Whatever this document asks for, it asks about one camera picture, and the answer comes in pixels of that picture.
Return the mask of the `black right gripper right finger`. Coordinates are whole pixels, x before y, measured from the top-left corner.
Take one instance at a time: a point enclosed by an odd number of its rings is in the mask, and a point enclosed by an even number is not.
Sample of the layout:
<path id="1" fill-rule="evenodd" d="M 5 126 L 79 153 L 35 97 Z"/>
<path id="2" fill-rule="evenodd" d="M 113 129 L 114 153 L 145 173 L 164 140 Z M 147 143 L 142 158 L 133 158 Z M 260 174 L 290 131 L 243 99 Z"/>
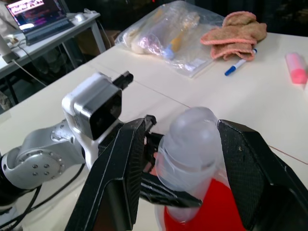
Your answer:
<path id="1" fill-rule="evenodd" d="M 218 121 L 228 182 L 247 231 L 308 231 L 308 189 L 255 130 Z"/>

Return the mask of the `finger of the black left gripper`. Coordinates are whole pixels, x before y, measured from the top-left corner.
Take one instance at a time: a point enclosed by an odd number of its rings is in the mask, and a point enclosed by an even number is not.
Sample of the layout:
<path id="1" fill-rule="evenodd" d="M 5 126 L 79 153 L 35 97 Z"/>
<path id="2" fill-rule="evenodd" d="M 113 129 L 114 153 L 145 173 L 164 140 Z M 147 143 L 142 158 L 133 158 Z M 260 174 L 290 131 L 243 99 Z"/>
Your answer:
<path id="1" fill-rule="evenodd" d="M 203 201 L 187 192 L 178 192 L 166 187 L 157 176 L 150 173 L 141 175 L 140 198 L 151 204 L 178 208 L 198 208 Z"/>

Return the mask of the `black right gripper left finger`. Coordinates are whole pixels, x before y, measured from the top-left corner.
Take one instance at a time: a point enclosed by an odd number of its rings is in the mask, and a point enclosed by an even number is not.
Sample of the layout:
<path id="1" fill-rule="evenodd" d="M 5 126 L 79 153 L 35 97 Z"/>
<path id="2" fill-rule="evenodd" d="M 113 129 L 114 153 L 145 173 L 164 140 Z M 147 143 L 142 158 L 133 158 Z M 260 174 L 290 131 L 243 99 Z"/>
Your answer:
<path id="1" fill-rule="evenodd" d="M 66 231 L 130 231 L 141 191 L 145 118 L 125 123 L 94 162 Z"/>

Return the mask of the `clear bottle with red liquid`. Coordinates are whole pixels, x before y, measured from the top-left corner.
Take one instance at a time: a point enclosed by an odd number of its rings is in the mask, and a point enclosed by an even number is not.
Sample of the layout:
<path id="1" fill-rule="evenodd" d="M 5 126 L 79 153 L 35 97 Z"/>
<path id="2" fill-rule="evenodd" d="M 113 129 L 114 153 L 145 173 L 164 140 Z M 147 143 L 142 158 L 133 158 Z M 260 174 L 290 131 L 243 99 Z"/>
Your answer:
<path id="1" fill-rule="evenodd" d="M 160 231 L 244 231 L 222 158 L 202 201 L 198 208 L 157 206 Z"/>

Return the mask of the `yellow and blue bottle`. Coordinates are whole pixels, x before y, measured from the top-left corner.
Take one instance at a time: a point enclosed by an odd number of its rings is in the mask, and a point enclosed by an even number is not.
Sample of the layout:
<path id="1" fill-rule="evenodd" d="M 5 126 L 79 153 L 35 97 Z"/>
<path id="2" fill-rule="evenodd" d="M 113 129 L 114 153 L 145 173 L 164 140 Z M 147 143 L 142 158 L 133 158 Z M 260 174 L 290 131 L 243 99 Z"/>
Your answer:
<path id="1" fill-rule="evenodd" d="M 185 29 L 182 29 L 180 33 L 172 39 L 172 41 L 167 45 L 163 50 L 162 55 L 165 59 L 172 60 L 174 59 L 176 53 L 180 50 L 183 37 L 186 33 Z"/>

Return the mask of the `blue white marker pen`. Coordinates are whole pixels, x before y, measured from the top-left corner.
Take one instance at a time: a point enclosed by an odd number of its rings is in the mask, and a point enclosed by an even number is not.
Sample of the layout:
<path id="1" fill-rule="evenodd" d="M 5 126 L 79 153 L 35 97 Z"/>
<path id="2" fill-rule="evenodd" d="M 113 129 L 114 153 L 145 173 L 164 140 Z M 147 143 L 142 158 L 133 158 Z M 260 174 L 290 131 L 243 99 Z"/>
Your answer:
<path id="1" fill-rule="evenodd" d="M 247 60 L 241 59 L 236 64 L 232 65 L 225 73 L 225 76 L 229 76 L 233 72 L 235 72 L 239 67 L 241 67 L 243 64 L 245 64 Z"/>

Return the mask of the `clear plastic bag with items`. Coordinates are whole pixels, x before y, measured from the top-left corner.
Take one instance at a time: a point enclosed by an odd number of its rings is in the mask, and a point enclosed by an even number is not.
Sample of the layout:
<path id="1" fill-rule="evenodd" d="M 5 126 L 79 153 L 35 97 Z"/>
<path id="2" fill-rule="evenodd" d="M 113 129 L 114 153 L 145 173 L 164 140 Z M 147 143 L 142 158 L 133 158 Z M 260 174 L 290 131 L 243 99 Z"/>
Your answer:
<path id="1" fill-rule="evenodd" d="M 221 27 L 224 17 L 182 0 L 163 4 L 125 29 L 115 44 L 135 54 L 152 55 L 165 61 L 179 74 L 192 78 L 212 63 L 211 48 L 202 45 L 202 35 Z M 163 50 L 182 29 L 186 30 L 174 59 Z"/>

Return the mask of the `brown cardboard box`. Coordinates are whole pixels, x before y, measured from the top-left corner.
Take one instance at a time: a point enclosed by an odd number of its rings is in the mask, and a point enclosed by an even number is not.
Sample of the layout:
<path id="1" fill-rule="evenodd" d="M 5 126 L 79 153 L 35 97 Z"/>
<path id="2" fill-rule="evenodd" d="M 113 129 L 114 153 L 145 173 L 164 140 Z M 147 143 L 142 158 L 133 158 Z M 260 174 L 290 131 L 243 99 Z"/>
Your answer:
<path id="1" fill-rule="evenodd" d="M 103 41 L 106 49 L 115 45 L 115 40 L 120 33 L 119 30 L 103 30 Z"/>

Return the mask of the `pink brown towel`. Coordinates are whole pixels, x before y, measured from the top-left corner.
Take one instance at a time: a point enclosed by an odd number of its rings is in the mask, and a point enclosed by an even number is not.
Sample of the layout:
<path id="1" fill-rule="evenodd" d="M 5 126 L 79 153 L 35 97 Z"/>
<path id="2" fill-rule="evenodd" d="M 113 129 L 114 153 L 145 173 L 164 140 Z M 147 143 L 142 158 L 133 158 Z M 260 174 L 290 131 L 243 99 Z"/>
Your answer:
<path id="1" fill-rule="evenodd" d="M 233 12 L 225 17 L 221 27 L 205 33 L 200 42 L 211 46 L 211 57 L 228 60 L 238 56 L 246 61 L 255 58 L 253 48 L 267 36 L 267 24 L 247 11 Z"/>

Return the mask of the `white side desk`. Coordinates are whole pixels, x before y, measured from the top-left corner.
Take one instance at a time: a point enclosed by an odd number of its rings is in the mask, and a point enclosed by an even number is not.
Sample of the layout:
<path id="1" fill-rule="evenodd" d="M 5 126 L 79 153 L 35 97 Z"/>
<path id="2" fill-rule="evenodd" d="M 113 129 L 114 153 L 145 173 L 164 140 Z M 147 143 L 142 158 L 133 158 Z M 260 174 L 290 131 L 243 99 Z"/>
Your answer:
<path id="1" fill-rule="evenodd" d="M 13 84 L 21 79 L 31 84 L 36 80 L 39 84 L 47 86 L 60 77 L 60 74 L 63 72 L 62 70 L 56 71 L 55 74 L 52 74 L 48 69 L 45 70 L 45 74 L 39 73 L 39 67 L 48 68 L 44 60 L 44 56 L 47 55 L 48 52 L 54 54 L 56 58 L 62 58 L 64 62 L 69 58 L 71 67 L 76 69 L 78 67 L 77 60 L 70 50 L 70 45 L 67 43 L 74 36 L 89 28 L 92 30 L 99 53 L 106 51 L 103 38 L 96 22 L 100 14 L 84 13 L 84 15 L 87 17 L 85 21 L 77 22 L 73 19 L 74 27 L 31 46 L 25 44 L 25 37 L 21 34 L 22 37 L 18 39 L 18 42 L 10 47 L 20 58 L 7 64 L 0 56 L 0 101 L 4 98 L 9 106 L 19 103 L 13 89 Z"/>

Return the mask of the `white desk stand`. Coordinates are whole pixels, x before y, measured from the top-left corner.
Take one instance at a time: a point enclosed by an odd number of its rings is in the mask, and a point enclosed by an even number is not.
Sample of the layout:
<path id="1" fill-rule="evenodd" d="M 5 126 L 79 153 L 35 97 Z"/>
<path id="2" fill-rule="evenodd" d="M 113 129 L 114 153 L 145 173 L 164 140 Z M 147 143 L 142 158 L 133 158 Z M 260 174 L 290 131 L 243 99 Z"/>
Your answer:
<path id="1" fill-rule="evenodd" d="M 13 60 L 18 60 L 20 56 L 12 51 L 8 43 L 12 45 L 16 44 L 18 39 L 14 35 L 8 35 L 3 37 L 0 35 L 0 56 L 3 60 L 8 64 L 11 63 Z"/>

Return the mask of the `open laptop computer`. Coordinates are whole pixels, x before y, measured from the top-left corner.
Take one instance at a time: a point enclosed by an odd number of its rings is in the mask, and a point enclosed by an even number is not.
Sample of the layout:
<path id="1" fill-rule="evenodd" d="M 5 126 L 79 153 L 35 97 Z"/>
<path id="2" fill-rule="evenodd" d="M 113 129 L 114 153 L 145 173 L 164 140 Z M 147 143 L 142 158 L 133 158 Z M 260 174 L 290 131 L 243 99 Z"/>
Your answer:
<path id="1" fill-rule="evenodd" d="M 28 46 L 74 27 L 60 0 L 19 0 L 5 6 Z"/>

